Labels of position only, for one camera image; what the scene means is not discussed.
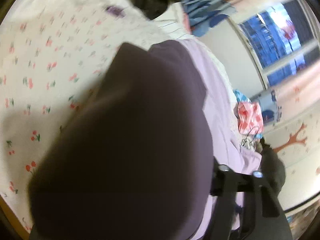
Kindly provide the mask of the person right hand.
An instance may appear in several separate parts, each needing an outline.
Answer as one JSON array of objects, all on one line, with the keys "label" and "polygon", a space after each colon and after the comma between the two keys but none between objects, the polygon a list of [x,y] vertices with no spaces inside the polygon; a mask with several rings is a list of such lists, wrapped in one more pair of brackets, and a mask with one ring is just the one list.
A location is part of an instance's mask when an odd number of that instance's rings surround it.
[{"label": "person right hand", "polygon": [[260,153],[262,156],[260,163],[261,172],[276,196],[279,196],[281,189],[285,184],[285,166],[273,148],[265,142],[264,138],[261,138],[259,142],[262,146],[262,151]]}]

